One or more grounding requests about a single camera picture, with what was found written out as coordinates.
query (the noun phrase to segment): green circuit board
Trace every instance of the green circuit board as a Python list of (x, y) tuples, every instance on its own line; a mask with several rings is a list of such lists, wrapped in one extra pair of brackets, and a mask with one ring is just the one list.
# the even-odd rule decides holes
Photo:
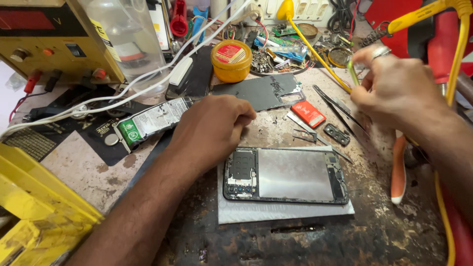
[[(264, 38), (264, 33), (260, 32), (259, 36)], [(269, 36), (268, 40), (277, 43), (279, 46), (294, 46), (294, 42), (276, 38), (274, 36)]]
[(292, 26), (280, 26), (280, 27), (274, 27), (272, 28), (272, 31), (277, 37), (280, 36), (286, 36), (286, 35), (291, 35), (291, 34), (297, 34), (296, 30)]

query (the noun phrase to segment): hand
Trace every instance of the hand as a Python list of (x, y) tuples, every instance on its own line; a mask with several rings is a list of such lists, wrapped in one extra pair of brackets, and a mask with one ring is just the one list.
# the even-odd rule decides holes
[(371, 72), (351, 93), (352, 101), (373, 121), (406, 134), (418, 130), (426, 120), (450, 112), (434, 82), (430, 67), (419, 59), (384, 55), (372, 60), (379, 45), (356, 52), (354, 63), (363, 63)]
[(207, 96), (185, 111), (167, 152), (183, 166), (204, 174), (235, 150), (243, 128), (256, 118), (246, 100), (233, 95)]

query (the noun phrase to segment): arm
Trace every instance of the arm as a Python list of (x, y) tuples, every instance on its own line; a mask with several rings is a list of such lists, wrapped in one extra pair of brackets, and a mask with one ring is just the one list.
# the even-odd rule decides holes
[(362, 49), (352, 58), (370, 67), (371, 73), (353, 90), (351, 99), (373, 121), (402, 131), (423, 147), (473, 225), (473, 131), (447, 106), (429, 67), (393, 55), (371, 60), (376, 48)]
[(67, 266), (150, 265), (179, 202), (194, 181), (238, 145), (256, 118), (234, 96), (209, 96), (181, 117), (171, 143)]

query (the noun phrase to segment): digital display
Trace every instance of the digital display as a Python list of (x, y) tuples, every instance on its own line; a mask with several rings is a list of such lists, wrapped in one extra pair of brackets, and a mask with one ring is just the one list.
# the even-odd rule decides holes
[(42, 11), (0, 10), (0, 29), (56, 29)]

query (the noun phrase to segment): yellow power supply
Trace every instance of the yellow power supply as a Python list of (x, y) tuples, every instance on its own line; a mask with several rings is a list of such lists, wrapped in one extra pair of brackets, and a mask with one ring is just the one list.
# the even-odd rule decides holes
[(77, 84), (87, 72), (97, 84), (125, 78), (77, 0), (0, 0), (0, 59), (25, 79), (53, 70), (58, 83)]

